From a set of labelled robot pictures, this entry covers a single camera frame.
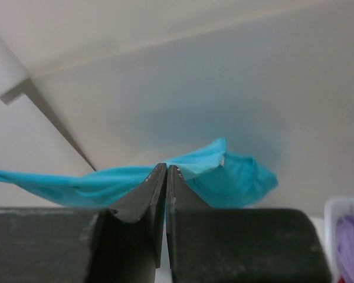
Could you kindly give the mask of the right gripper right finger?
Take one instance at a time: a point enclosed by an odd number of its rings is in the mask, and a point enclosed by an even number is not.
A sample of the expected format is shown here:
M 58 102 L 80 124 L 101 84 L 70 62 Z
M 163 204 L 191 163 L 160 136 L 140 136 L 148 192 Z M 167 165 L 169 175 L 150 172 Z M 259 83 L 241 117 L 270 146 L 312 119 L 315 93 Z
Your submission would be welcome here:
M 295 209 L 212 208 L 168 169 L 173 282 L 331 282 L 314 224 Z

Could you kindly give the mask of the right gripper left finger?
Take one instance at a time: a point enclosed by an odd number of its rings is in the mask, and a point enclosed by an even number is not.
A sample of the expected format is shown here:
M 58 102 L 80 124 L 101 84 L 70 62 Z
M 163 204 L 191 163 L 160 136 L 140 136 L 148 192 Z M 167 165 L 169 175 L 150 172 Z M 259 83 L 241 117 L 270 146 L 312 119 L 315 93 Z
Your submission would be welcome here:
M 0 208 L 0 282 L 153 282 L 167 167 L 105 208 Z

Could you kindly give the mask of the teal t shirt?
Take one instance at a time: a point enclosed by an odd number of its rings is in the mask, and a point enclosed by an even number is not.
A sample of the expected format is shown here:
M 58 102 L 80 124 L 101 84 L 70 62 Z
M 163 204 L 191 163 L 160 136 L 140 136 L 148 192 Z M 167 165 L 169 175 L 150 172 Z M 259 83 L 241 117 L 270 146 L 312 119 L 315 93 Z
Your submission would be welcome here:
M 253 205 L 278 185 L 276 175 L 254 158 L 228 152 L 225 138 L 164 163 L 177 166 L 188 186 L 215 208 Z M 0 170 L 0 182 L 62 206 L 104 207 L 140 185 L 153 168 L 114 167 L 80 177 Z

